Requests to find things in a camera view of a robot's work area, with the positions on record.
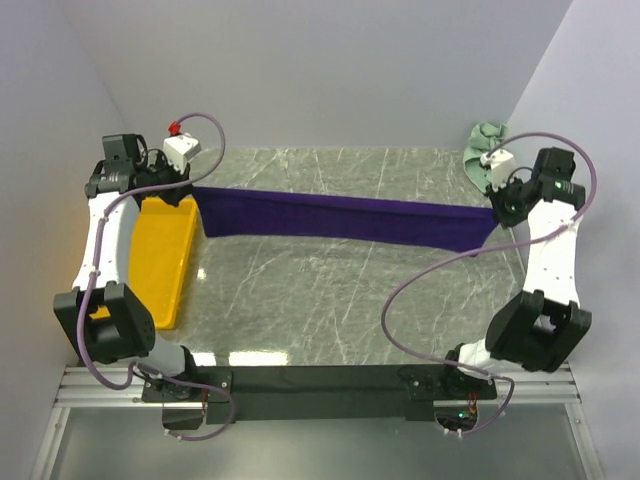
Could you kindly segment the purple towel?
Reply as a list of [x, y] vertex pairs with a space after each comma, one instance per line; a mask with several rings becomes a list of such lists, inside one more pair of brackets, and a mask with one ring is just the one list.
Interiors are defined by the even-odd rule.
[[491, 209], [335, 195], [197, 187], [205, 235], [319, 237], [464, 252], [497, 227]]

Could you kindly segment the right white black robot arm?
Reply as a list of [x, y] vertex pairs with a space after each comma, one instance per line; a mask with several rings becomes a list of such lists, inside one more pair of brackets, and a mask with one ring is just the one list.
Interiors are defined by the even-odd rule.
[[491, 173], [486, 189], [500, 225], [526, 223], [529, 247], [522, 289], [492, 318], [483, 339], [457, 347], [455, 364], [440, 374], [440, 387], [452, 399], [465, 397], [475, 377], [521, 367], [554, 372], [588, 332], [592, 315], [580, 306], [575, 284], [577, 213], [586, 190], [573, 183], [572, 152], [539, 151], [528, 180], [516, 176], [513, 154], [485, 153], [480, 164]]

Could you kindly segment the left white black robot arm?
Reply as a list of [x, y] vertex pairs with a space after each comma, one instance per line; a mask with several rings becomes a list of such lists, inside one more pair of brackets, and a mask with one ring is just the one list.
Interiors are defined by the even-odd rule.
[[96, 365], [140, 362], [167, 376], [176, 400], [194, 399], [201, 377], [185, 348], [156, 333], [149, 309], [129, 285], [134, 227], [145, 198], [177, 206], [191, 193], [190, 160], [201, 150], [188, 133], [166, 138], [151, 156], [137, 134], [103, 137], [100, 160], [86, 186], [89, 229], [79, 272], [70, 291], [55, 296], [53, 310], [82, 361]]

